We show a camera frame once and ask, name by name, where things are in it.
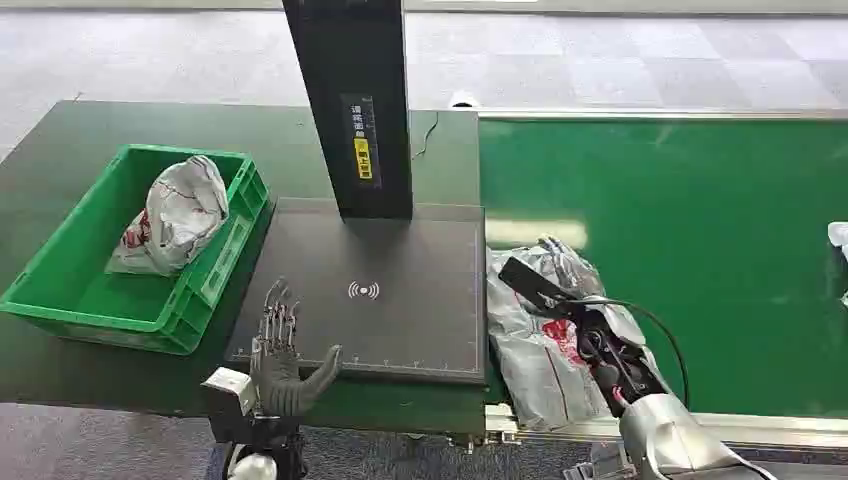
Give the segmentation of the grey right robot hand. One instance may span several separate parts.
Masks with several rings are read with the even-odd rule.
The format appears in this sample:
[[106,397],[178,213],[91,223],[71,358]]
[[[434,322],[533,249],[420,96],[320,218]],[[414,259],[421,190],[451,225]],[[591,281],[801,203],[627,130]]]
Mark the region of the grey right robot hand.
[[520,422],[552,429],[619,418],[669,394],[635,305],[606,294],[598,270],[553,236],[488,258],[489,335]]

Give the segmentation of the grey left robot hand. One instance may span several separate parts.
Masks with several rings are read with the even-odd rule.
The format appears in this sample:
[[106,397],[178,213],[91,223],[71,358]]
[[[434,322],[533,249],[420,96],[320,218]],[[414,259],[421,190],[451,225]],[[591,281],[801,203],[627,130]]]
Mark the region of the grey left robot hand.
[[341,368],[342,346],[329,347],[322,364],[308,378],[300,376],[296,329],[300,301],[284,277],[265,295],[257,333],[252,338],[250,375],[257,405],[265,416],[304,417],[330,387]]

